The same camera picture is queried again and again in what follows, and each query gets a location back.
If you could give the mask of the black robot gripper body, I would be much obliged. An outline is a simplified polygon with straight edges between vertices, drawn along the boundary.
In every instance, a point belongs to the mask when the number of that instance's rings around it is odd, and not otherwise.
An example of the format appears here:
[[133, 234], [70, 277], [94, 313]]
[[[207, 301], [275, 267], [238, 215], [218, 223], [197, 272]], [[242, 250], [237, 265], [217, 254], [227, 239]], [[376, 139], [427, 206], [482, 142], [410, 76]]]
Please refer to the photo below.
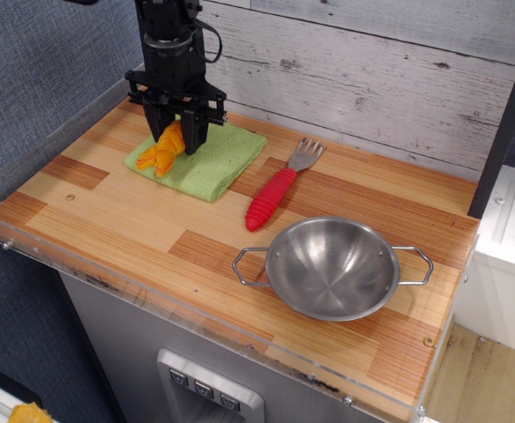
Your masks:
[[203, 114], [208, 122], [222, 125], [227, 120], [226, 94], [205, 79], [206, 65], [202, 33], [178, 33], [170, 40], [142, 35], [145, 68], [131, 70], [131, 99], [143, 105], [151, 100], [180, 115], [185, 111]]

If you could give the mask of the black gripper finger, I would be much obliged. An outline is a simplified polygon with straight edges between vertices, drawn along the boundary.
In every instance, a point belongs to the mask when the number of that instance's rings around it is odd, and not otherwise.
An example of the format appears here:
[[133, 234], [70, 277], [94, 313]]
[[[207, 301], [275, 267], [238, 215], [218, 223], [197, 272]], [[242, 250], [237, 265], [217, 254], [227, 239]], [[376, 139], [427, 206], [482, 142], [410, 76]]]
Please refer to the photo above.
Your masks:
[[164, 130], [175, 121], [175, 113], [151, 100], [143, 100], [143, 109], [153, 140], [158, 142]]
[[188, 110], [181, 114], [181, 125], [185, 153], [195, 154], [206, 141], [209, 122], [203, 114]]

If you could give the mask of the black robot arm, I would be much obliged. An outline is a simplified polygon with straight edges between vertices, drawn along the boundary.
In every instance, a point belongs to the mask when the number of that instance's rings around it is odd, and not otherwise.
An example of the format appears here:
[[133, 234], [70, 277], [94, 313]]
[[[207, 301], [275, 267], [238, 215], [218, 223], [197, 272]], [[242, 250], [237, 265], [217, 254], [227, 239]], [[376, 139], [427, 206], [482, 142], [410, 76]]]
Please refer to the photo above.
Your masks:
[[129, 70], [130, 100], [144, 108], [154, 140], [176, 119], [182, 125], [185, 151], [194, 154], [207, 138], [211, 123], [227, 120], [227, 95], [206, 80], [204, 31], [217, 31], [198, 19], [198, 1], [135, 3], [145, 68]]

